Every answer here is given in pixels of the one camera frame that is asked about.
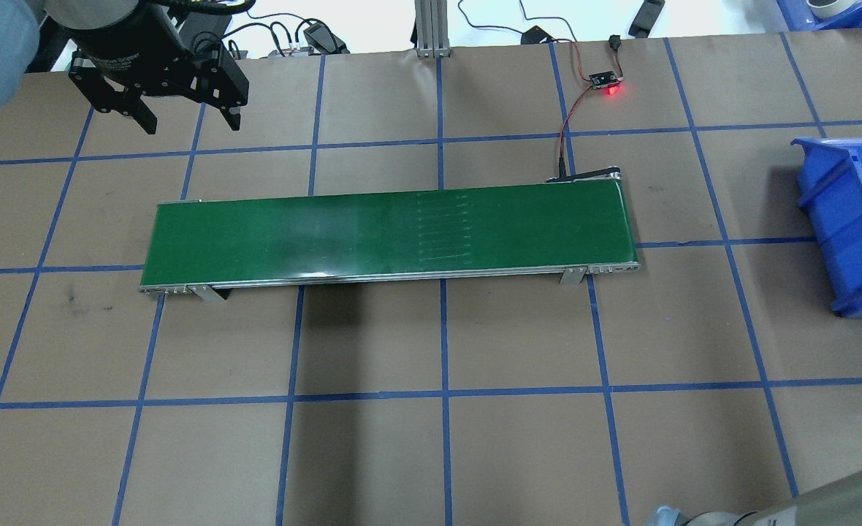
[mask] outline conveyor belt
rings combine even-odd
[[[531,186],[159,205],[144,292],[638,269],[618,173]]]

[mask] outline electrical cable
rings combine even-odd
[[[577,42],[571,39],[555,39],[554,42],[570,42],[571,47],[574,49],[574,54],[572,54],[571,59],[577,61],[577,74],[581,77],[585,83],[588,83],[590,79],[584,74],[584,64],[581,62],[581,48],[577,45]]]
[[[571,23],[569,23],[568,19],[564,17],[529,17],[527,13],[525,13],[525,4],[522,3],[522,0],[519,0],[519,9],[522,10],[522,18],[526,21],[531,20],[561,20],[565,26],[568,27],[568,31],[571,33],[571,39],[577,40],[577,36],[574,34],[573,28],[571,28]]]
[[[505,30],[507,30],[507,31],[511,31],[512,33],[524,34],[524,33],[522,33],[522,31],[519,31],[518,29],[514,29],[514,28],[511,28],[511,27],[505,27],[505,26],[477,26],[477,24],[472,23],[472,21],[470,21],[470,18],[467,16],[467,11],[464,11],[464,7],[463,7],[463,6],[461,6],[461,4],[463,4],[463,3],[464,3],[464,0],[457,0],[457,10],[459,10],[459,11],[460,11],[460,14],[464,15],[464,20],[466,20],[466,21],[467,21],[467,26],[470,26],[470,27],[472,27],[473,29],[505,29]]]
[[[272,31],[275,30],[275,26],[280,26],[282,29],[285,30],[285,36],[288,39],[288,47],[291,47],[291,43],[293,42],[293,40],[291,40],[291,31],[288,30],[288,27],[280,21],[273,21],[273,23],[268,24],[268,28],[270,28],[270,30]]]
[[[224,44],[223,39],[217,36],[217,33],[212,31],[200,31],[194,35],[194,38],[191,39],[191,53],[197,53],[197,45],[203,44],[204,42],[217,42],[220,45]]]
[[[230,41],[226,44],[226,49],[230,50],[230,56],[233,57],[234,60],[240,60],[240,58],[242,57],[240,45],[237,44],[237,41],[230,39]]]
[[[165,7],[176,7],[176,9],[183,9],[192,13],[234,15],[253,9],[256,0],[240,0],[238,4],[225,4],[217,0],[145,0],[145,2]]]
[[[246,16],[250,17],[253,20],[263,20],[263,19],[268,19],[271,17],[295,17],[298,20],[304,20],[305,19],[305,17],[303,17],[301,15],[294,14],[294,13],[272,13],[270,15],[262,15],[261,17],[257,17],[254,14],[251,14],[247,11]]]
[[[313,23],[320,23],[320,24],[321,24],[321,26],[323,26],[323,27],[324,27],[324,29],[326,29],[326,30],[327,30],[327,33],[329,33],[329,34],[330,34],[330,39],[334,41],[334,51],[338,51],[338,50],[340,50],[340,44],[338,44],[338,43],[337,43],[337,37],[335,37],[335,36],[334,36],[334,32],[333,32],[333,31],[331,31],[329,27],[327,27],[327,24],[326,24],[326,23],[324,23],[324,21],[323,21],[323,20],[318,20],[318,19],[304,19],[304,20],[301,20],[301,23],[300,23],[300,24],[298,24],[298,27],[295,27],[295,28],[294,28],[294,41],[295,41],[295,42],[301,43],[301,37],[300,37],[300,36],[298,36],[298,32],[300,32],[300,31],[301,31],[301,26],[304,26],[304,24],[306,24],[306,23],[307,23],[307,25],[308,25],[308,26],[314,26],[314,24],[313,24]]]
[[[246,29],[247,27],[253,27],[253,26],[265,27],[265,29],[268,30],[268,33],[270,33],[272,40],[275,41],[275,49],[278,50],[278,54],[280,54],[280,56],[285,56],[285,51],[281,50],[281,43],[278,42],[278,35],[275,34],[275,30],[272,29],[271,26],[266,26],[264,23],[261,23],[261,21],[251,21],[250,23],[244,23],[243,26],[237,27],[233,31],[224,33],[224,35],[221,37],[221,39],[226,39],[227,37],[231,37],[231,36],[233,36],[233,34],[236,34],[240,31]]]
[[[622,73],[622,66],[619,64],[619,50],[612,51],[612,60],[616,63],[616,69],[619,70],[619,77],[622,79],[625,75]]]
[[[568,116],[564,117],[564,123],[561,123],[561,131],[557,134],[557,160],[559,171],[558,175],[561,177],[564,177],[565,171],[567,171],[564,169],[564,130],[567,129],[568,122],[571,120],[571,117],[574,116],[574,113],[577,111],[578,107],[581,106],[581,102],[584,101],[584,97],[592,91],[594,91],[594,87],[587,86],[587,89],[584,90],[584,93],[581,93],[581,96],[577,97],[577,100],[575,100],[574,104],[571,105],[571,110],[568,111]]]

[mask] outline red wire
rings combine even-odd
[[[568,111],[568,116],[565,117],[564,123],[561,123],[561,131],[557,134],[558,139],[558,148],[557,148],[557,156],[564,157],[564,129],[568,127],[568,121],[571,120],[571,117],[574,116],[574,113],[577,111],[577,107],[580,106],[581,101],[584,101],[584,97],[586,94],[591,92],[594,87],[592,87],[592,83],[588,77],[584,74],[584,65],[581,63],[581,50],[580,47],[577,46],[577,42],[571,39],[555,39],[555,42],[570,42],[571,47],[574,49],[574,56],[577,58],[577,73],[581,76],[581,80],[587,83],[587,89],[584,90],[584,93],[581,93],[581,96],[577,97],[577,100],[574,101],[574,104],[571,105],[571,110]]]
[[[557,136],[557,139],[558,139],[557,156],[558,157],[564,156],[564,129],[565,129],[565,127],[568,127],[568,121],[571,119],[571,116],[574,116],[575,111],[577,111],[577,107],[580,106],[581,101],[584,100],[584,96],[586,96],[586,94],[590,93],[593,89],[594,88],[592,86],[590,86],[584,90],[584,93],[581,93],[581,96],[577,97],[577,100],[575,100],[574,104],[572,104],[572,106],[571,106],[571,111],[568,111],[568,116],[565,117],[564,123],[561,124],[561,132],[558,133],[558,136]]]
[[[574,49],[574,56],[577,57],[577,73],[578,73],[578,75],[581,76],[581,80],[588,83],[590,81],[590,79],[587,79],[587,77],[584,74],[584,65],[581,63],[581,49],[580,49],[580,47],[577,46],[577,42],[575,42],[571,39],[555,39],[555,42],[570,42],[571,43],[571,47],[573,47],[573,49]]]

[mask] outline black device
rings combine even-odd
[[[551,42],[554,40],[554,37],[551,34],[548,34],[547,31],[541,29],[539,26],[532,26],[527,32],[522,33],[521,43],[523,45],[528,44],[543,44],[545,42]]]
[[[311,21],[310,26],[305,27],[305,40],[308,41],[308,46],[326,56],[350,53],[346,42],[341,40],[321,21]]]
[[[158,119],[142,96],[184,96],[209,104],[230,129],[240,129],[250,83],[221,40],[231,16],[200,12],[190,4],[188,10],[180,32],[159,4],[148,1],[109,26],[66,28],[78,47],[71,81],[97,111],[130,116],[149,134]]]
[[[622,81],[614,71],[604,71],[604,73],[594,73],[588,75],[590,84],[595,90],[602,90],[612,86],[618,86]]]
[[[652,26],[655,25],[664,6],[665,0],[644,0],[642,7],[639,7],[636,13],[635,20],[632,20],[632,26],[629,26],[629,36],[646,39],[649,33],[652,33]]]

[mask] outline metal post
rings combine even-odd
[[[415,0],[415,27],[418,31],[418,56],[451,56],[446,0]]]

